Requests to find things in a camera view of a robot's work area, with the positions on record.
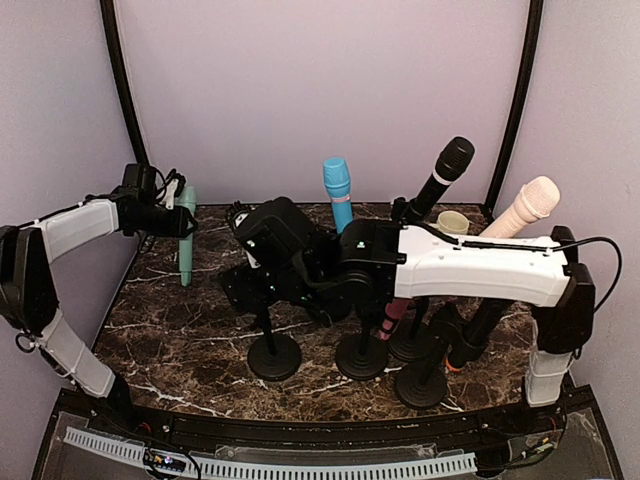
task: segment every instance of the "black microphone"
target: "black microphone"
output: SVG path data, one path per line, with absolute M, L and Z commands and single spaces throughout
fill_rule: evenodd
M 455 137 L 440 153 L 433 173 L 424 184 L 418 196 L 410 202 L 398 199 L 400 205 L 394 205 L 394 220 L 408 223 L 420 222 L 431 212 L 433 206 L 442 198 L 447 188 L 462 175 L 473 158 L 475 148 L 469 140 Z

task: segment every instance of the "blue microphone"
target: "blue microphone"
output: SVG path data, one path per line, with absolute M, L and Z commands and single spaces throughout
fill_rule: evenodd
M 331 199 L 333 218 L 338 233 L 353 220 L 351 211 L 351 177 L 347 162 L 342 157 L 332 157 L 324 162 L 324 186 Z

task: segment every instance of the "marble table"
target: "marble table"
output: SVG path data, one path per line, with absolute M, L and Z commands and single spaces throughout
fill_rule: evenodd
M 461 373 L 447 373 L 449 395 L 426 411 L 403 406 L 393 392 L 402 363 L 391 359 L 384 375 L 368 382 L 342 377 L 333 363 L 340 338 L 359 330 L 351 316 L 326 328 L 300 308 L 271 308 L 274 331 L 295 338 L 302 365 L 290 379 L 266 383 L 246 364 L 249 345 L 260 335 L 248 329 L 253 318 L 237 316 L 218 285 L 218 273 L 245 261 L 224 221 L 224 206 L 199 207 L 194 241 L 193 283 L 180 285 L 177 242 L 158 239 L 138 255 L 95 346 L 98 357 L 122 373 L 138 405 L 184 413 L 282 421 L 363 421 L 468 411 L 516 402 L 532 344 L 528 306 L 516 303 L 494 332 L 480 360 Z M 303 205 L 316 222 L 331 226 L 329 205 Z M 475 206 L 447 206 L 471 221 L 471 234 L 486 220 Z M 437 206 L 432 217 L 445 207 Z M 354 205 L 359 218 L 388 218 L 389 205 Z M 432 301 L 430 313 L 443 300 Z M 478 299 L 458 299 L 470 318 Z

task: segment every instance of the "beige cup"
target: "beige cup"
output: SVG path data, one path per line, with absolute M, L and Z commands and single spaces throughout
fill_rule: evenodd
M 438 215 L 436 223 L 438 230 L 453 235 L 466 235 L 469 233 L 469 220 L 461 213 L 447 210 Z

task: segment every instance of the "white wall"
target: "white wall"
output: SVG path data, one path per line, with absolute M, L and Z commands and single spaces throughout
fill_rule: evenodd
M 0 225 L 109 192 L 133 153 L 119 110 L 99 2 L 0 2 Z M 135 245 L 111 236 L 53 268 L 69 323 L 92 341 Z M 0 319 L 0 479 L 31 478 L 61 385 L 20 353 Z
M 356 200 L 412 197 L 455 135 L 477 154 L 445 200 L 484 201 L 528 1 L 117 4 L 151 161 L 201 201 L 324 201 L 334 155 Z
M 601 405 L 627 478 L 640 457 L 640 4 L 545 2 L 531 89 L 498 211 L 537 175 L 563 194 L 551 219 L 526 234 L 569 225 L 577 238 L 607 235 L 622 247 L 620 286 L 597 314 L 573 368 Z M 608 246 L 585 246 L 601 296 L 615 272 Z

